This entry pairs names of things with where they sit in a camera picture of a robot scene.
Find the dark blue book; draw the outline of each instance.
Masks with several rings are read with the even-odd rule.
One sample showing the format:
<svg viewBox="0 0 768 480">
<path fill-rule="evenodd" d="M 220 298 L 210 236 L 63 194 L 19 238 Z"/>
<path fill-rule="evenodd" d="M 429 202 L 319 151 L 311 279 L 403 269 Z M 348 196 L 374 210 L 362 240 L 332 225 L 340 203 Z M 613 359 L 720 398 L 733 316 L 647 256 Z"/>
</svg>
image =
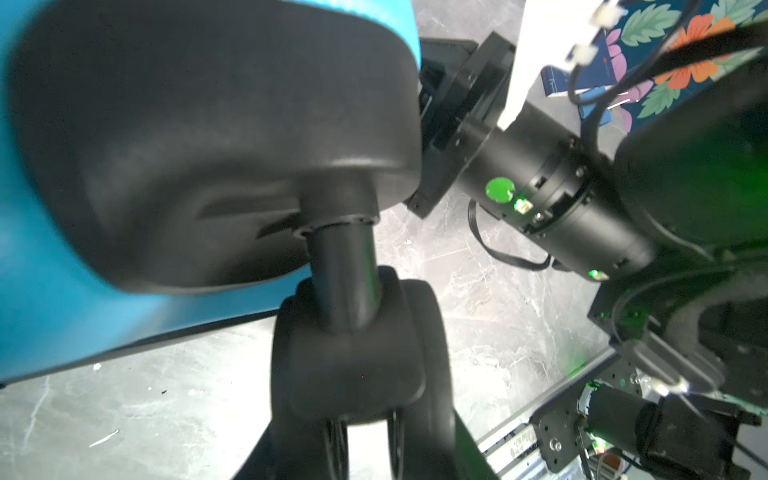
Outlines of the dark blue book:
<svg viewBox="0 0 768 480">
<path fill-rule="evenodd" d="M 611 55 L 608 53 L 608 44 L 605 41 L 605 32 L 601 31 L 594 40 L 598 47 L 598 54 L 594 56 L 592 63 L 581 69 L 576 84 L 576 92 L 582 93 L 592 88 L 613 87 L 616 85 L 614 66 L 611 63 Z M 570 75 L 554 67 L 546 67 L 541 71 L 541 79 L 544 81 L 544 93 L 548 97 L 558 97 L 568 94 L 568 81 Z"/>
</svg>

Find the black strap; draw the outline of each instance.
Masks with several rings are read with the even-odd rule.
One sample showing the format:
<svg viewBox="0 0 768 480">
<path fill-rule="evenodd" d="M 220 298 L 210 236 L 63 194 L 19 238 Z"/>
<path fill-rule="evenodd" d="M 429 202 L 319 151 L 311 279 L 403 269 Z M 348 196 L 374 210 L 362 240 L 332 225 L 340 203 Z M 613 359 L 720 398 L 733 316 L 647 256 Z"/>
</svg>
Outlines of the black strap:
<svg viewBox="0 0 768 480">
<path fill-rule="evenodd" d="M 495 258 L 499 262 L 531 271 L 546 270 L 549 268 L 552 255 L 547 255 L 547 259 L 542 263 L 533 263 L 524 258 L 514 257 L 512 255 L 499 252 L 498 250 L 493 250 L 488 245 L 485 245 L 485 243 L 482 241 L 482 237 L 480 237 L 480 230 L 478 230 L 477 202 L 474 200 L 469 201 L 469 206 L 467 207 L 467 220 L 469 220 L 469 229 L 472 231 L 472 235 L 475 236 L 475 239 L 483 248 L 485 248 L 485 251 L 488 252 L 488 255 Z"/>
</svg>

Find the green circle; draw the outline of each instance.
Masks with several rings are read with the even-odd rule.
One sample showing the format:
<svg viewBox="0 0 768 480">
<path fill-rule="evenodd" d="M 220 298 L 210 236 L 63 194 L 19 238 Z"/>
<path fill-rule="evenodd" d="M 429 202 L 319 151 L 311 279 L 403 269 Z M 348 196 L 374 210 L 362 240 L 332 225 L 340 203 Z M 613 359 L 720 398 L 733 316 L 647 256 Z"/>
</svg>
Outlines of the green circle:
<svg viewBox="0 0 768 480">
<path fill-rule="evenodd" d="M 497 204 L 508 204 L 512 201 L 515 184 L 505 177 L 496 177 L 485 185 L 485 194 Z"/>
</svg>

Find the white connector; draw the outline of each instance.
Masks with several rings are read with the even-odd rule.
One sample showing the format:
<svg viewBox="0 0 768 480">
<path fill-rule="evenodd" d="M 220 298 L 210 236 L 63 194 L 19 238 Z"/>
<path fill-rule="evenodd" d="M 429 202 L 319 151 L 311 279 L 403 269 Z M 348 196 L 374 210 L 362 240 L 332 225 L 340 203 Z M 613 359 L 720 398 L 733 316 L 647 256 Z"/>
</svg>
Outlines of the white connector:
<svg viewBox="0 0 768 480">
<path fill-rule="evenodd" d="M 518 117 L 542 68 L 551 65 L 572 71 L 576 64 L 591 63 L 597 53 L 592 47 L 595 35 L 601 28 L 613 27 L 621 18 L 624 10 L 618 1 L 526 1 L 499 128 L 506 130 Z"/>
</svg>

